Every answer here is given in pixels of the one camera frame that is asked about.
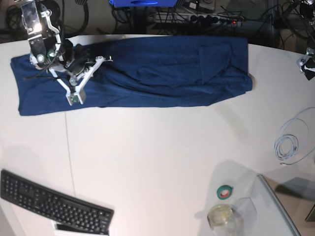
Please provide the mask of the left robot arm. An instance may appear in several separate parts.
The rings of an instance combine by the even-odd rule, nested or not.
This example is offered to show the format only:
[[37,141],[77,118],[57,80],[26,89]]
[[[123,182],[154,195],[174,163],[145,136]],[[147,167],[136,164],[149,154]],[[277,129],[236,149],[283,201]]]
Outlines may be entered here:
[[[301,23],[305,27],[306,36],[298,33],[295,27],[287,20],[287,16],[292,11],[296,11]],[[283,12],[282,18],[295,36],[307,41],[306,52],[296,63],[300,72],[310,81],[315,78],[315,1],[292,0]]]

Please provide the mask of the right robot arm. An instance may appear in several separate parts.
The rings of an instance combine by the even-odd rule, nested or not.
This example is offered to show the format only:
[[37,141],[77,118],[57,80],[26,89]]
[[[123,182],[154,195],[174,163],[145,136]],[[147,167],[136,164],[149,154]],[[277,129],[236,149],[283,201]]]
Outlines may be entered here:
[[64,8],[54,0],[23,0],[20,5],[23,26],[30,45],[30,62],[39,70],[26,79],[40,78],[52,69],[78,77],[88,71],[93,59],[73,46],[70,38],[80,35],[87,27],[89,9],[86,0],[76,0],[83,7],[84,20],[81,28],[67,34],[64,29]]

